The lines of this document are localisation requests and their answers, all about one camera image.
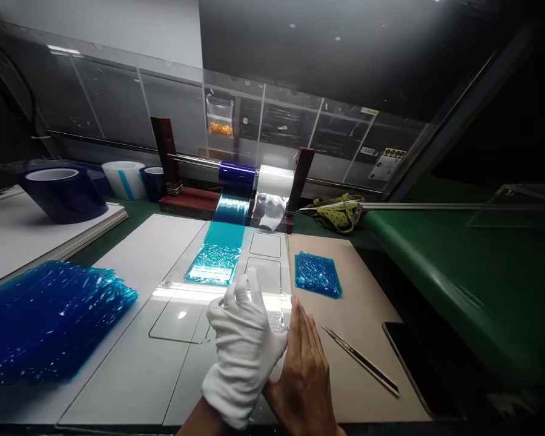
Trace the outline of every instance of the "stack of blue film sheets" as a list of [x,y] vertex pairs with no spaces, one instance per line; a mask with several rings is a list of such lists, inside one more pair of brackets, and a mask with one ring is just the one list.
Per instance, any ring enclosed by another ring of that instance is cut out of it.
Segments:
[[295,255],[295,285],[333,299],[343,295],[333,259],[301,251]]
[[72,378],[137,299],[112,269],[45,262],[0,286],[0,383]]

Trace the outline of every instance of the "gloved hand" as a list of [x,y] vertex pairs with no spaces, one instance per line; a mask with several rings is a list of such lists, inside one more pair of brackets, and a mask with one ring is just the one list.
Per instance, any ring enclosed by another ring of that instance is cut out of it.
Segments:
[[224,422],[245,429],[262,388],[285,352],[288,332],[272,332],[254,268],[230,285],[223,300],[210,303],[208,320],[216,331],[218,362],[204,378],[202,395]]

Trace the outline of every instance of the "brown cardboard sheet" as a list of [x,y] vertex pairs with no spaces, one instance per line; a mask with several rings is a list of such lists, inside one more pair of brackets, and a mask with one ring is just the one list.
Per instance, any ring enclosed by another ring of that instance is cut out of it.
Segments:
[[[292,293],[313,313],[331,367],[331,394],[339,423],[431,421],[421,405],[383,322],[401,322],[380,285],[348,240],[292,234],[288,236]],[[299,251],[335,261],[343,298],[333,300],[295,287]],[[399,388],[396,398],[349,356],[320,327],[331,328],[381,369]]]

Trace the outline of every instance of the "white tape roll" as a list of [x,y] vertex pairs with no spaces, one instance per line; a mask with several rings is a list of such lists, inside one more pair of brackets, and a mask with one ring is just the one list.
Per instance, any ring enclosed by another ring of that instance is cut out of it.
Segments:
[[289,197],[294,177],[295,173],[291,170],[261,165],[256,191],[279,197]]
[[119,160],[101,165],[117,198],[137,200],[145,197],[145,187],[139,170],[145,167],[139,162]]
[[275,231],[285,215],[286,203],[291,195],[294,172],[261,165],[256,186],[256,201],[252,226]]

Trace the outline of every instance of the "white paper stack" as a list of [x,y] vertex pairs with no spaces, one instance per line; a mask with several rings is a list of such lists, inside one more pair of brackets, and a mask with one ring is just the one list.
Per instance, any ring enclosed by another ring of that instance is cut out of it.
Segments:
[[109,204],[90,221],[55,224],[15,188],[0,197],[0,284],[47,260],[68,259],[126,218],[123,206]]

